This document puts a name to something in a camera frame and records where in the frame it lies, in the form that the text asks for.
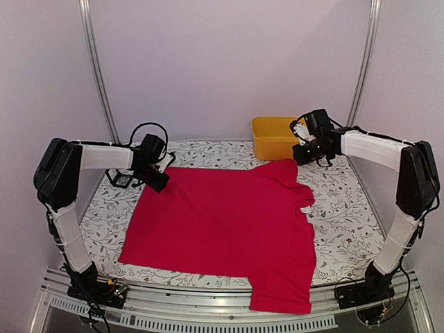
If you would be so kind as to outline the red t-shirt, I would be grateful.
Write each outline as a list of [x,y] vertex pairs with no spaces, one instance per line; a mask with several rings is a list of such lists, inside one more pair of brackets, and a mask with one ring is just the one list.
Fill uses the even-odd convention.
[[309,314],[316,267],[311,189],[293,160],[251,170],[172,168],[160,193],[145,188],[122,264],[246,278],[253,311]]

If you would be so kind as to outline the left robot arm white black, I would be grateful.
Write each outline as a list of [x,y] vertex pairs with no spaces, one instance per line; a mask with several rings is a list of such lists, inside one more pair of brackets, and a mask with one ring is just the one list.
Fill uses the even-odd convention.
[[76,214],[80,174],[87,170],[129,170],[130,179],[161,192],[169,181],[166,169],[176,159],[167,141],[147,135],[137,146],[106,142],[50,141],[33,177],[37,199],[46,208],[57,247],[77,291],[88,301],[103,295],[98,271],[83,241]]

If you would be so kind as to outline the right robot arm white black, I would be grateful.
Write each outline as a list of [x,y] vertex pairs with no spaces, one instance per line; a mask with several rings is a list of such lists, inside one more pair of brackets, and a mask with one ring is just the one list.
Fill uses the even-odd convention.
[[429,142],[408,142],[358,126],[343,127],[324,109],[308,112],[289,124],[298,139],[293,159],[299,165],[330,161],[338,155],[357,157],[395,171],[396,213],[382,249],[368,265],[362,283],[335,291],[340,307],[377,302],[394,295],[392,278],[404,257],[422,237],[425,217],[439,205],[440,180]]

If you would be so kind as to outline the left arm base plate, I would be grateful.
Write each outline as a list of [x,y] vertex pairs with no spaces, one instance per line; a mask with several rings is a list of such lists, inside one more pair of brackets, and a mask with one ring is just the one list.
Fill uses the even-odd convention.
[[106,307],[122,309],[126,301],[128,286],[118,283],[116,279],[107,282],[72,280],[67,295]]

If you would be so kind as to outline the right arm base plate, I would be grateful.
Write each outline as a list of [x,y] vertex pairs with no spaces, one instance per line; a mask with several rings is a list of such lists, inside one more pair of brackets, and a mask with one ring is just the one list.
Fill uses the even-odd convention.
[[357,282],[348,277],[350,284],[334,286],[334,297],[339,309],[359,307],[392,298],[395,295],[392,279],[391,275],[376,275],[366,277],[363,282]]

